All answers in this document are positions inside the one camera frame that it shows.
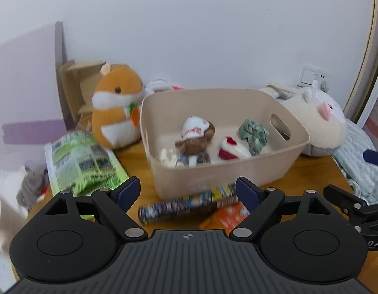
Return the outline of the orange snack packet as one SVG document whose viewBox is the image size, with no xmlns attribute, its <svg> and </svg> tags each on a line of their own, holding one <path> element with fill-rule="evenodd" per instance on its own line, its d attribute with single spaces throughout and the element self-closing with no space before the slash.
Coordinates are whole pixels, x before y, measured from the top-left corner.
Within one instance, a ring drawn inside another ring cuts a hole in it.
<svg viewBox="0 0 378 294">
<path fill-rule="evenodd" d="M 229 206 L 223 207 L 215 211 L 210 218 L 207 218 L 201 225 L 200 230 L 224 230 L 229 234 L 236 228 L 245 218 L 249 216 L 250 212 L 246 207 L 238 202 Z"/>
</svg>

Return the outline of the red white small plush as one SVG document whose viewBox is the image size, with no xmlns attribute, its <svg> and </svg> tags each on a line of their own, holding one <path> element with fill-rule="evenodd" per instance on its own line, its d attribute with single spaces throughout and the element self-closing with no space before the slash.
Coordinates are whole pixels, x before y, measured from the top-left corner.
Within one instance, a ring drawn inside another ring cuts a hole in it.
<svg viewBox="0 0 378 294">
<path fill-rule="evenodd" d="M 220 144 L 218 156 L 222 160 L 248 159 L 252 155 L 250 151 L 232 137 L 224 137 Z"/>
</svg>

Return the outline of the dark long snack box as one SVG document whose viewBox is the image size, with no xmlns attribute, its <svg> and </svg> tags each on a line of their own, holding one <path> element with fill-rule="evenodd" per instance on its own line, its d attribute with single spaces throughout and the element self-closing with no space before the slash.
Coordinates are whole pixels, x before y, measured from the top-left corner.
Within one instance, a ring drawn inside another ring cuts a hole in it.
<svg viewBox="0 0 378 294">
<path fill-rule="evenodd" d="M 237 202 L 236 184 L 233 183 L 194 195 L 140 206 L 138 218 L 142 224 L 147 225 L 184 216 L 211 214 Z"/>
</svg>

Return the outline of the green knitted scrunchie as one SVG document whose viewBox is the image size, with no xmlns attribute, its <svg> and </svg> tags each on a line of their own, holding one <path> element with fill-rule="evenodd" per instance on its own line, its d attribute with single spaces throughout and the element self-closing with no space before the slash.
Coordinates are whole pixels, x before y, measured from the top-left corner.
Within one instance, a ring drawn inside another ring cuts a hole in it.
<svg viewBox="0 0 378 294">
<path fill-rule="evenodd" d="M 255 156 L 267 145 L 269 132 L 261 124 L 246 119 L 238 129 L 238 137 L 247 142 L 251 155 Z"/>
</svg>

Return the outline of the brown monkey plush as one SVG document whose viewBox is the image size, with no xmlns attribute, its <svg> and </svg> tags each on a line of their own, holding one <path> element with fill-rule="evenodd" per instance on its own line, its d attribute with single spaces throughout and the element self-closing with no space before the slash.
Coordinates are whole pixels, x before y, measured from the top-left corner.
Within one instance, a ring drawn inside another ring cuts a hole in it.
<svg viewBox="0 0 378 294">
<path fill-rule="evenodd" d="M 185 120 L 181 140 L 176 141 L 174 146 L 189 167 L 209 164 L 211 160 L 207 148 L 214 134 L 215 127 L 211 122 L 193 115 Z"/>
</svg>

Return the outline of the light green striped blanket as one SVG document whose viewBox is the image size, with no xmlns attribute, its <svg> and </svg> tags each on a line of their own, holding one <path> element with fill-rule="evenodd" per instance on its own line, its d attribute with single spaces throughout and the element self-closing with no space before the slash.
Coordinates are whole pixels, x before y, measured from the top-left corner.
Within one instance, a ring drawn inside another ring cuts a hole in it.
<svg viewBox="0 0 378 294">
<path fill-rule="evenodd" d="M 368 205 L 378 204 L 378 166 L 367 163 L 363 153 L 375 146 L 370 137 L 351 120 L 346 120 L 345 142 L 332 154 L 332 158 L 354 190 L 354 195 Z"/>
</svg>

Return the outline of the small cream plush in bin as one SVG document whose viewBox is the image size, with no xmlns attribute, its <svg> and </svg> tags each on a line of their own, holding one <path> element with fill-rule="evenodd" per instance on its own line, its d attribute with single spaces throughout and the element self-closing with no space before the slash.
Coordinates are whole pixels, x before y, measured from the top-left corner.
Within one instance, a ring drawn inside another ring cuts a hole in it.
<svg viewBox="0 0 378 294">
<path fill-rule="evenodd" d="M 161 165 L 164 167 L 176 168 L 178 155 L 173 149 L 162 149 L 159 154 Z"/>
</svg>

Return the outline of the green snack bag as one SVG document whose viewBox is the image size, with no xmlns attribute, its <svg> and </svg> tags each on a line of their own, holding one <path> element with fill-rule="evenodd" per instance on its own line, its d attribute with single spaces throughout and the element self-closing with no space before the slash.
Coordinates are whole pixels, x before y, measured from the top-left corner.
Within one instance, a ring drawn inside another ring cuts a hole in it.
<svg viewBox="0 0 378 294">
<path fill-rule="evenodd" d="M 44 146 L 52 195 L 69 191 L 89 196 L 117 188 L 129 175 L 113 151 L 101 147 L 89 131 L 70 131 Z"/>
</svg>

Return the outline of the large cream sheep plush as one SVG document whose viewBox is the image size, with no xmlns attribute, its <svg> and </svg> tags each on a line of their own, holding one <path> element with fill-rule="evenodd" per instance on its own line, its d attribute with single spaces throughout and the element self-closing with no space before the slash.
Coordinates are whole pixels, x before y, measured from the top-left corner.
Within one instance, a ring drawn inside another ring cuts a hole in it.
<svg viewBox="0 0 378 294">
<path fill-rule="evenodd" d="M 303 154 L 313 157 L 332 155 L 345 142 L 345 115 L 340 105 L 321 89 L 267 84 L 260 90 L 280 102 L 307 130 L 309 143 Z"/>
</svg>

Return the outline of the beige plastic storage bin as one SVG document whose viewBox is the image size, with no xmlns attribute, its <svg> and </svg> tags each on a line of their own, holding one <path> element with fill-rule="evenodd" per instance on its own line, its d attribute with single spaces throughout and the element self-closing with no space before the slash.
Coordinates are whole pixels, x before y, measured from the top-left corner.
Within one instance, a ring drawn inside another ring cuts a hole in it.
<svg viewBox="0 0 378 294">
<path fill-rule="evenodd" d="M 163 149 L 174 149 L 181 139 L 185 120 L 198 116 L 215 127 L 206 152 L 209 164 L 166 167 Z M 246 119 L 269 132 L 267 145 L 257 156 L 223 161 L 218 151 L 223 138 L 237 143 L 238 129 Z M 282 178 L 309 142 L 301 123 L 270 95 L 259 90 L 213 88 L 158 92 L 145 97 L 140 113 L 140 131 L 154 188 L 161 199 L 178 198 L 233 183 L 244 176 L 257 185 Z"/>
</svg>

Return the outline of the grey fluffy plush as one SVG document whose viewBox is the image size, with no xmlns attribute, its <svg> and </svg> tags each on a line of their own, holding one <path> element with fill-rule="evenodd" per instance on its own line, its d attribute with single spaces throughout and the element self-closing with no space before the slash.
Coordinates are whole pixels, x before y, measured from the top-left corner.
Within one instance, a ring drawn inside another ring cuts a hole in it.
<svg viewBox="0 0 378 294">
<path fill-rule="evenodd" d="M 30 211 L 37 203 L 38 198 L 44 193 L 45 188 L 50 183 L 47 168 L 29 168 L 24 166 L 25 176 L 22 180 L 16 200 L 20 206 Z"/>
</svg>

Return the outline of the orange hamster plush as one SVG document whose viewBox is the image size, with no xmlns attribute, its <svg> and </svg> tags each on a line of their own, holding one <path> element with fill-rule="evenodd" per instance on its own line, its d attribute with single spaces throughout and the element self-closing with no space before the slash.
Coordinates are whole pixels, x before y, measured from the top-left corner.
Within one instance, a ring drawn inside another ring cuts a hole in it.
<svg viewBox="0 0 378 294">
<path fill-rule="evenodd" d="M 145 97 L 144 84 L 127 65 L 101 67 L 91 104 L 92 130 L 99 145 L 120 149 L 140 139 L 140 109 Z"/>
</svg>

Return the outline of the white red plush behind bin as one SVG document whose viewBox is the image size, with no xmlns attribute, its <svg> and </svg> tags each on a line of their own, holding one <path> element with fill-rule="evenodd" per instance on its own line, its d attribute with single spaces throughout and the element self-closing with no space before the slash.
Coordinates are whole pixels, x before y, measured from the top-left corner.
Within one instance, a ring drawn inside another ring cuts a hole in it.
<svg viewBox="0 0 378 294">
<path fill-rule="evenodd" d="M 183 88 L 179 86 L 173 86 L 169 82 L 163 80 L 163 79 L 156 79 L 151 82 L 149 82 L 145 86 L 145 94 L 147 96 L 155 94 L 157 92 L 165 92 L 165 91 L 171 91 L 171 90 L 183 90 Z"/>
</svg>

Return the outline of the lilac board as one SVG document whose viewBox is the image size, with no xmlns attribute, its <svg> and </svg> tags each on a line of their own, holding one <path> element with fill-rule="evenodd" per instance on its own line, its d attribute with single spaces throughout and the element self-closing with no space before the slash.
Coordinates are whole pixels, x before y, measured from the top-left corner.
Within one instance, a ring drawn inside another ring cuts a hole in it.
<svg viewBox="0 0 378 294">
<path fill-rule="evenodd" d="M 0 169 L 45 160 L 44 145 L 67 131 L 58 79 L 63 26 L 47 24 L 0 45 Z"/>
</svg>

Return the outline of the white wall socket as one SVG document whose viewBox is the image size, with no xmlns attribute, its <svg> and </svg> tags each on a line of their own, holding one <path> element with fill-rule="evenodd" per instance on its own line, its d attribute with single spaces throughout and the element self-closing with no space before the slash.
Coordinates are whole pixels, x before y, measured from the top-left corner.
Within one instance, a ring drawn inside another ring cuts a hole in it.
<svg viewBox="0 0 378 294">
<path fill-rule="evenodd" d="M 330 77 L 330 72 L 311 64 L 304 64 L 299 75 L 297 86 L 300 88 L 314 87 L 321 89 L 323 92 L 328 92 Z"/>
</svg>

